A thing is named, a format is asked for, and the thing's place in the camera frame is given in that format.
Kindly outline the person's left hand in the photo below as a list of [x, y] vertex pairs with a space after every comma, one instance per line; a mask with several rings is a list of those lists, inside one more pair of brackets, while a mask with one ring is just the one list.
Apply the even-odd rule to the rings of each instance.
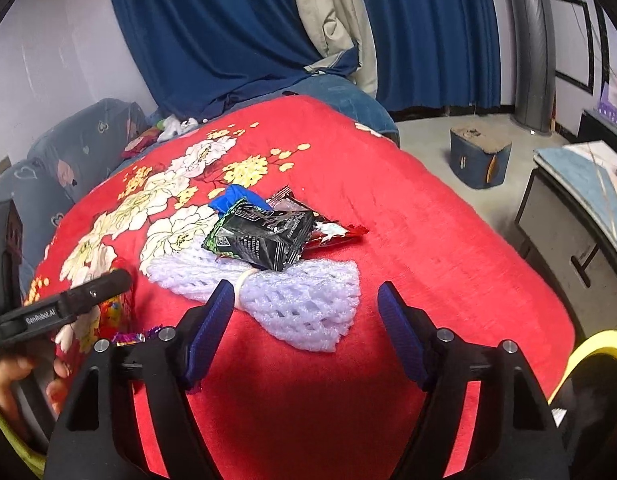
[[[0, 414], [8, 422], [14, 433], [26, 440], [28, 425], [24, 422], [20, 405], [13, 394], [11, 385], [14, 382], [27, 378], [39, 366], [42, 359], [48, 354], [47, 344], [40, 341], [29, 342], [25, 346], [14, 348], [14, 352], [0, 355]], [[54, 414], [59, 415], [66, 403], [69, 393], [69, 382], [72, 368], [62, 359], [54, 359], [54, 379], [48, 382], [46, 398]]]

